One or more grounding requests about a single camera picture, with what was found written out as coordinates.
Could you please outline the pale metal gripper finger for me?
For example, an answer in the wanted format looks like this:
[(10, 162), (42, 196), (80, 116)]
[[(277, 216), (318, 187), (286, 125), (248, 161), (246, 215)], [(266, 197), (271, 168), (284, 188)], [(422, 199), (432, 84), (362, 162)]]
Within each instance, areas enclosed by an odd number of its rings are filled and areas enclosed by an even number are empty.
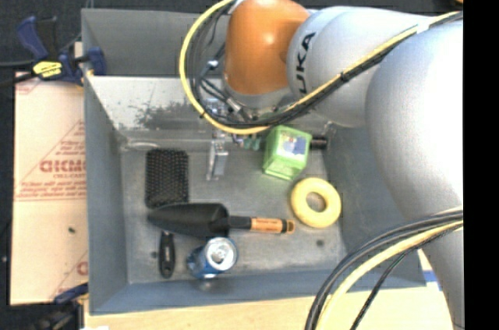
[(227, 164), (229, 152), (224, 144), (219, 144), (216, 147), (216, 176), (223, 176), (225, 174), (225, 166)]
[(214, 141), (211, 141), (207, 155), (207, 171), (206, 171), (207, 181), (211, 181), (215, 177), (216, 157), (217, 157), (216, 143)]

